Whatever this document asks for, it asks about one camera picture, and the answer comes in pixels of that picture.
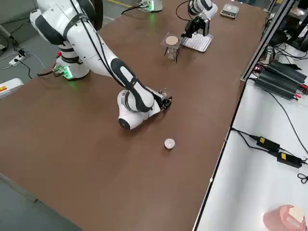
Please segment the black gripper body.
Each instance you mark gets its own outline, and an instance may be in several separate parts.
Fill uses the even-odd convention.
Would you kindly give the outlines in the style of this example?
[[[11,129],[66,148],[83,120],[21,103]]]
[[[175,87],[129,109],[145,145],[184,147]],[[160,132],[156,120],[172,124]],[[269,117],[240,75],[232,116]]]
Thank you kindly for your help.
[[[193,29],[204,29],[205,28],[205,20],[201,17],[196,17],[192,20],[192,28]]]
[[[154,99],[158,103],[160,109],[167,110],[169,108],[169,96],[164,91],[154,92]]]

